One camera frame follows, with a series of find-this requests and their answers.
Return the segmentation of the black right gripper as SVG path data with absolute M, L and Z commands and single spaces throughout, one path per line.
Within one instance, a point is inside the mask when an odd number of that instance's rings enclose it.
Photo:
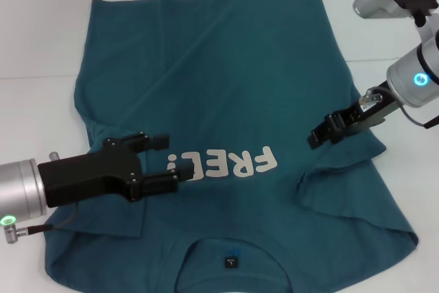
M 350 107 L 336 110 L 326 115 L 323 121 L 318 124 L 307 137 L 307 143 L 312 150 L 318 149 L 326 142 L 339 143 L 344 136 L 354 135 L 363 132 L 371 127 L 384 122 L 384 118 L 390 113 L 399 109 L 397 102 L 390 91 L 387 82 L 379 85 L 380 88 L 388 90 L 373 91 L 373 94 L 382 96 L 380 102 L 362 110 L 359 99 Z

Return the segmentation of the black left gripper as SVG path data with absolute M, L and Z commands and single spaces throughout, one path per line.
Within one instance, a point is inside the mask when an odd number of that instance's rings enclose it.
M 168 194 L 191 180 L 194 164 L 142 176 L 138 153 L 169 148 L 169 135 L 144 132 L 120 139 L 107 138 L 100 150 L 58 161 L 41 163 L 38 171 L 43 181 L 48 207 L 59 207 L 105 194 L 119 194 L 129 201 Z

